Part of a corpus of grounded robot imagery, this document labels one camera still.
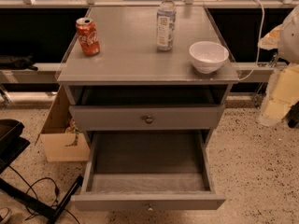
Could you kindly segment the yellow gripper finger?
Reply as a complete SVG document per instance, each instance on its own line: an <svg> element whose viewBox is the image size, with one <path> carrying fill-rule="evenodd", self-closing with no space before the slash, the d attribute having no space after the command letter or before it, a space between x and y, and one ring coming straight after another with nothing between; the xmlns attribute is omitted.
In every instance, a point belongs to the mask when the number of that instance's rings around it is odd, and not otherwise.
<svg viewBox="0 0 299 224"><path fill-rule="evenodd" d="M280 123L299 102L299 64L290 63L270 76L258 121L264 126Z"/></svg>
<svg viewBox="0 0 299 224"><path fill-rule="evenodd" d="M278 25L273 28L269 33L267 33L263 38L258 42L258 47L261 49L276 49L278 47L278 38L280 34L282 25Z"/></svg>

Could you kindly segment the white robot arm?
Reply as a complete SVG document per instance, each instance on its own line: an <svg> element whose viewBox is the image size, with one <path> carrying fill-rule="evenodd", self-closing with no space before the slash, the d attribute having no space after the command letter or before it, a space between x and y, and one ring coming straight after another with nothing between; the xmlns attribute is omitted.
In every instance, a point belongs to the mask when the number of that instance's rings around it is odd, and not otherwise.
<svg viewBox="0 0 299 224"><path fill-rule="evenodd" d="M259 42L261 49L277 49L278 57L289 63L270 76L258 121L264 126L281 122L299 102L299 6Z"/></svg>

